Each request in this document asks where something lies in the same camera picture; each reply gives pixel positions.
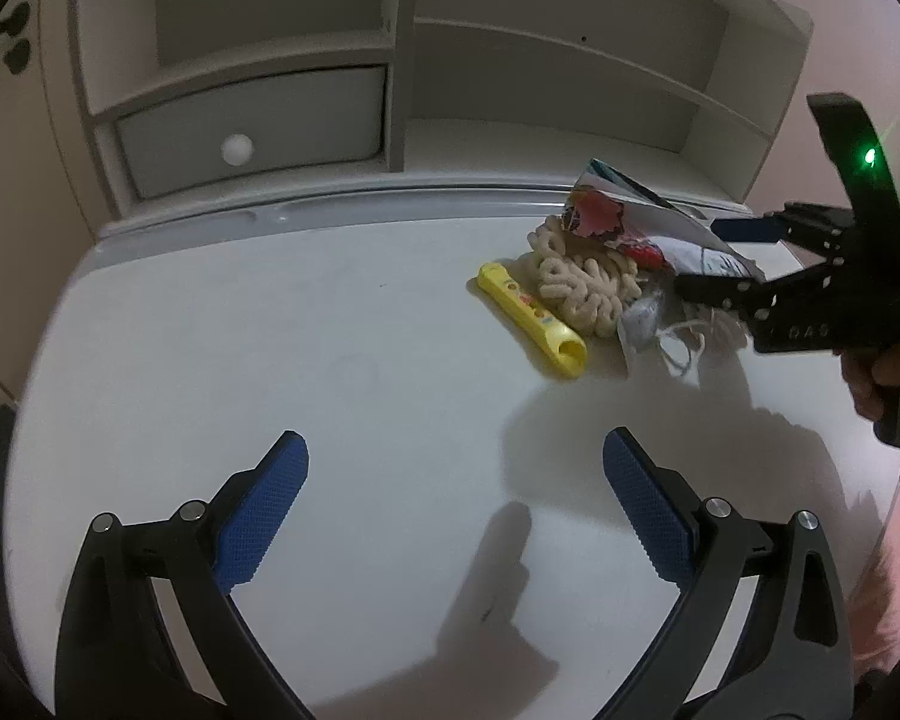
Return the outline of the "person's right hand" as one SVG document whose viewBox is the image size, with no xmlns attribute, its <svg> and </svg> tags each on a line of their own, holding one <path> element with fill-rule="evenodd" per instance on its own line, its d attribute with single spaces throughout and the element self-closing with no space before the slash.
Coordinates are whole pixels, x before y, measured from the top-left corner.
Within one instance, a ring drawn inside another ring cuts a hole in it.
<svg viewBox="0 0 900 720">
<path fill-rule="evenodd" d="M 866 421 L 881 421 L 886 411 L 881 392 L 885 388 L 900 387 L 900 344 L 878 356 L 842 351 L 839 359 L 842 378 L 847 383 L 857 415 Z"/>
</svg>

